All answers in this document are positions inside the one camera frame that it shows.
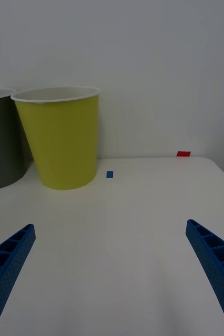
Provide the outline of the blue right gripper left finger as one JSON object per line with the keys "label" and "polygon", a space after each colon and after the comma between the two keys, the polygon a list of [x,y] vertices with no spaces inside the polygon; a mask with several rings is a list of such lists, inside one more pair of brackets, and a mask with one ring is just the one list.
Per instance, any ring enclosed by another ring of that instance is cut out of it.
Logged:
{"label": "blue right gripper left finger", "polygon": [[0,244],[0,317],[35,239],[34,225],[28,224]]}

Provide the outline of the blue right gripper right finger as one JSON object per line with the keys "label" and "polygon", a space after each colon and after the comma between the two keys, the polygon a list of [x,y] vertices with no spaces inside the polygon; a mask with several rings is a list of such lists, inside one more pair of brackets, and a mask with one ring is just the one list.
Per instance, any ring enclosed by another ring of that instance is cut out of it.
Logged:
{"label": "blue right gripper right finger", "polygon": [[192,219],[187,221],[186,237],[224,313],[224,240]]}

